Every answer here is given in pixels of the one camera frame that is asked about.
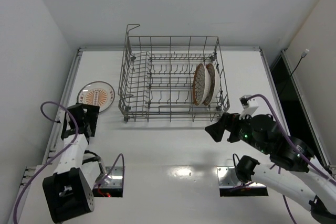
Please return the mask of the white plate red characters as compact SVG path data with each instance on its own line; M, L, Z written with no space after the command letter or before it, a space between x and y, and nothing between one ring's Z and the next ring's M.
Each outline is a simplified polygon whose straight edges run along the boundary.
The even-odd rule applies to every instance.
M115 100L115 90L104 81L94 81L85 85L77 95L77 102L99 107L99 112L107 110Z

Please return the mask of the floral plate brown rim front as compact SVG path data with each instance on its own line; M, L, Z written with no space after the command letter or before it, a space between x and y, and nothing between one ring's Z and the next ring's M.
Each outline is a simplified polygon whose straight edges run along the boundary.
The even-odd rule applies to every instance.
M193 102L196 106L201 105L209 94L211 80L206 66L200 63L193 79Z

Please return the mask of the floral plate brown rim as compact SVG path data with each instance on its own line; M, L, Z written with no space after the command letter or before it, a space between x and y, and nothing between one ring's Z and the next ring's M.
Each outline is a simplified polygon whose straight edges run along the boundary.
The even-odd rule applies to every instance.
M210 105L212 102L215 101L220 91L221 85L220 85L220 76L219 76L218 70L216 69L215 65L212 63L209 63L206 65L206 68L210 75L211 83L210 83L210 89L209 89L208 96L204 100L203 104Z
M200 63L193 79L193 102L196 106L201 105L209 94L211 80L206 66Z

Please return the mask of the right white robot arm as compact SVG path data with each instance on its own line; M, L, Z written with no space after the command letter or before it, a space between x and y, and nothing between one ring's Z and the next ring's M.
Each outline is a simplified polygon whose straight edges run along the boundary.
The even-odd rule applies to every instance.
M255 158L244 155L234 168L235 178L242 184L261 183L300 204L318 223L335 223L333 179L327 172L315 172L311 148L296 137L282 134L279 127L270 114L242 118L238 113L224 113L205 131L215 142L220 142L224 132L228 131L228 142L247 143L268 155L276 166L299 178L299 182L294 182L283 174L271 171Z

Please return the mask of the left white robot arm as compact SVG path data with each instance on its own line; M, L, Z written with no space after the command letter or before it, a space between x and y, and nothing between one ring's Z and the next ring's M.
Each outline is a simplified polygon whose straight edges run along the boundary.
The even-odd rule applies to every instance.
M53 174L43 180L51 219L63 223L94 210L93 187L102 175L98 156L85 159L90 138L95 135L99 106L76 103L68 107L60 138L65 151Z

